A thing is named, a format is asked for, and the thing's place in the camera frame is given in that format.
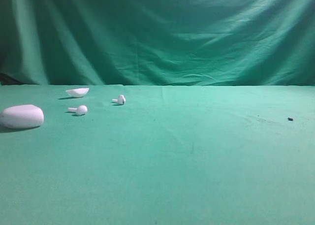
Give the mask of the white earbud near case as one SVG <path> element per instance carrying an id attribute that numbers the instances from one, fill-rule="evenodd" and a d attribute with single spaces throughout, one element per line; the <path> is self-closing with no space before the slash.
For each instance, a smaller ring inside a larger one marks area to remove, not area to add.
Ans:
<path id="1" fill-rule="evenodd" d="M 88 108 L 85 105 L 80 105 L 80 106 L 78 106 L 76 108 L 69 107 L 67 110 L 68 110 L 68 112 L 73 113 L 73 114 L 75 114 L 77 116 L 85 115 L 88 112 Z"/>

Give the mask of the white earbud case body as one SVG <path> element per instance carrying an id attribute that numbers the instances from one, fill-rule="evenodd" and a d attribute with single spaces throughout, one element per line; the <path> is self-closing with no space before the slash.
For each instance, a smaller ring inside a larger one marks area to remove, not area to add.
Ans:
<path id="1" fill-rule="evenodd" d="M 16 105 L 0 113 L 0 123 L 9 129 L 31 129 L 44 124 L 44 113 L 41 108 L 32 105 Z"/>

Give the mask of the white earbud case lid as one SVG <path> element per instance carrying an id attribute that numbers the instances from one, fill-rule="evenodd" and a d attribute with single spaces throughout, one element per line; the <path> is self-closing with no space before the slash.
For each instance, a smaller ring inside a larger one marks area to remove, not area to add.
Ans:
<path id="1" fill-rule="evenodd" d="M 71 89 L 66 90 L 65 92 L 70 96 L 74 98 L 80 98 L 84 97 L 89 91 L 89 88 L 77 88 L 77 89 Z"/>

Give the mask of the green backdrop cloth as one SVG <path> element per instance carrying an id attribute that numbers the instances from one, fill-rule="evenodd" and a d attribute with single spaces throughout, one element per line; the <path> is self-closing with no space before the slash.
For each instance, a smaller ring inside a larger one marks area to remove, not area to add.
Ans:
<path id="1" fill-rule="evenodd" d="M 0 0 L 0 82 L 312 86 L 315 0 Z"/>

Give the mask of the white earbud with dark tip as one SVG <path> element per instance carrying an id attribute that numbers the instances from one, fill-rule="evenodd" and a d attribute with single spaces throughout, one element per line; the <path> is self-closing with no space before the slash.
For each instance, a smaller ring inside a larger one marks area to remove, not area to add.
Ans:
<path id="1" fill-rule="evenodd" d="M 126 98 L 124 95 L 119 95 L 117 99 L 112 99 L 112 103 L 124 105 L 126 103 Z"/>

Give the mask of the green table cloth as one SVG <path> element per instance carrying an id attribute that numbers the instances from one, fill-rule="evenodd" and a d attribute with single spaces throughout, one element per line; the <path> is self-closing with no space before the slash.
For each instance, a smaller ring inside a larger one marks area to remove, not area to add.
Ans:
<path id="1" fill-rule="evenodd" d="M 314 224 L 313 86 L 65 91 L 0 88 L 1 109 L 45 115 L 39 128 L 0 130 L 1 224 Z M 67 110 L 80 105 L 87 114 Z"/>

